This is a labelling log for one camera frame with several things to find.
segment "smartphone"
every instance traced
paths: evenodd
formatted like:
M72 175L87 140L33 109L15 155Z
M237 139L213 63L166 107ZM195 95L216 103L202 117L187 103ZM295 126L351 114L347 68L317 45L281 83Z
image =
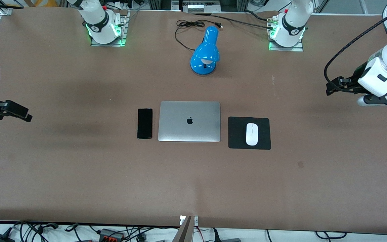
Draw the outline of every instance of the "smartphone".
M138 109L137 139L152 138L152 109Z

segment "white mouse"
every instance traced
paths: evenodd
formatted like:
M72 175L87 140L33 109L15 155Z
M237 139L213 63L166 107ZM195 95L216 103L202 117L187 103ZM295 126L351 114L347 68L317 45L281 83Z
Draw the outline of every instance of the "white mouse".
M248 123L246 125L246 144L255 146L258 143L258 126Z

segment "silver laptop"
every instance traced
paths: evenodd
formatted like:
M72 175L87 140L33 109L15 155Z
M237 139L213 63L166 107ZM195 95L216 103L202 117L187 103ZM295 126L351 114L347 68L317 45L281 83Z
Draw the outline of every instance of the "silver laptop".
M158 140L219 142L220 103L162 101Z

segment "mouse pad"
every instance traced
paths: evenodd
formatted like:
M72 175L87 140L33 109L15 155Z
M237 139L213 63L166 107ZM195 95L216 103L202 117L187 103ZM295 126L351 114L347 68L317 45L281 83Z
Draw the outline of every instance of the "mouse pad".
M246 126L249 123L258 126L258 143L250 146L246 143ZM228 147L231 149L270 150L270 120L268 118L228 118Z

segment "blue desk lamp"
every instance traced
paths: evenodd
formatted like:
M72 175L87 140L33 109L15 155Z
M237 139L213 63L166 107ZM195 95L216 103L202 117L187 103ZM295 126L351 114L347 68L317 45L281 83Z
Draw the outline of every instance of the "blue desk lamp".
M197 47L190 59L190 67L200 75L212 73L216 68L216 62L220 60L219 50L216 47L219 30L215 26L209 26L204 34L203 42Z

